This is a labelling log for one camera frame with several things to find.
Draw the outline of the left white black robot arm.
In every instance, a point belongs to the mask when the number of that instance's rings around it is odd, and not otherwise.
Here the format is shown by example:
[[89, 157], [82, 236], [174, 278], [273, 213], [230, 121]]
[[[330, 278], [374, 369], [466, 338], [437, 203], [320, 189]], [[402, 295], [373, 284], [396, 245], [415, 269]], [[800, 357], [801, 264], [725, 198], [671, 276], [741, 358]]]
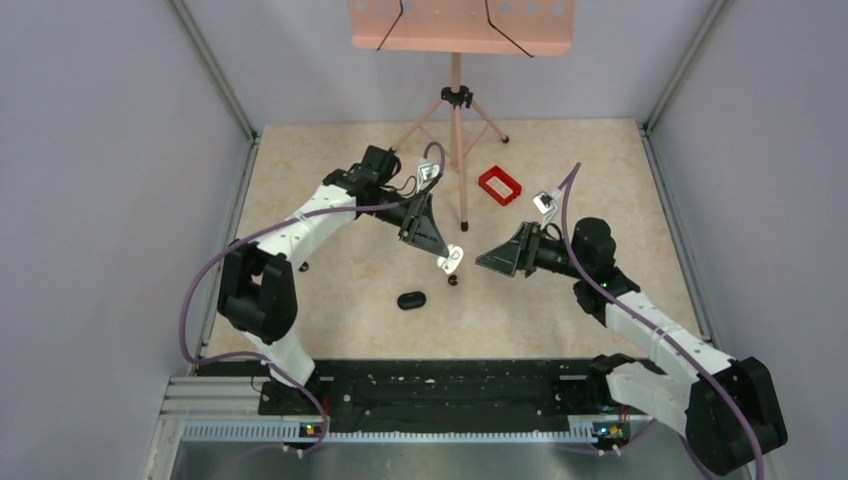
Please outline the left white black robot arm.
[[434, 255], [445, 274], [453, 274], [464, 252], [447, 243], [433, 216], [432, 190], [445, 170], [446, 151], [437, 141], [422, 154], [409, 196], [390, 186], [400, 166], [397, 155], [366, 149], [349, 169], [328, 174], [291, 216], [276, 226], [234, 241], [223, 256], [217, 311], [257, 348], [284, 384], [283, 401], [297, 413], [319, 404], [320, 386], [309, 379], [315, 362], [306, 353], [294, 323], [298, 302], [294, 272], [338, 230], [362, 215], [398, 229], [401, 242]]

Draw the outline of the white earbud charging case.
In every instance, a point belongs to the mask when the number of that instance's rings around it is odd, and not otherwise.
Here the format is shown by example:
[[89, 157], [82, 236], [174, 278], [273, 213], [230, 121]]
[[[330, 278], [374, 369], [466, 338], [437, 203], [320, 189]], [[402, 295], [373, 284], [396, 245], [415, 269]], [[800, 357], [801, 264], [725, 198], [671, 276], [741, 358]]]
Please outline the white earbud charging case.
[[460, 263], [464, 258], [464, 250], [459, 245], [448, 245], [448, 255], [444, 257], [438, 257], [436, 259], [436, 265], [440, 268], [446, 275], [452, 275]]

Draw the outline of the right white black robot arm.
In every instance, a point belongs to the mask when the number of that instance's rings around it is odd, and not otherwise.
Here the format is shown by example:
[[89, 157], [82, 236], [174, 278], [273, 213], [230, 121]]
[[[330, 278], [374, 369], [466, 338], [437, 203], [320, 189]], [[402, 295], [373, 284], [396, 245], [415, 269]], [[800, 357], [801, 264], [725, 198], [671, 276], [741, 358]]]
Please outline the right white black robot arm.
[[720, 476], [760, 464], [786, 445], [788, 431], [767, 366], [714, 348], [664, 314], [616, 266], [616, 247], [599, 218], [579, 220], [569, 240], [524, 222], [475, 263], [508, 277], [542, 269], [575, 278], [582, 310], [646, 353], [650, 367], [624, 354], [593, 359], [586, 397], [594, 409], [612, 412], [621, 404], [650, 415], [683, 438], [702, 468]]

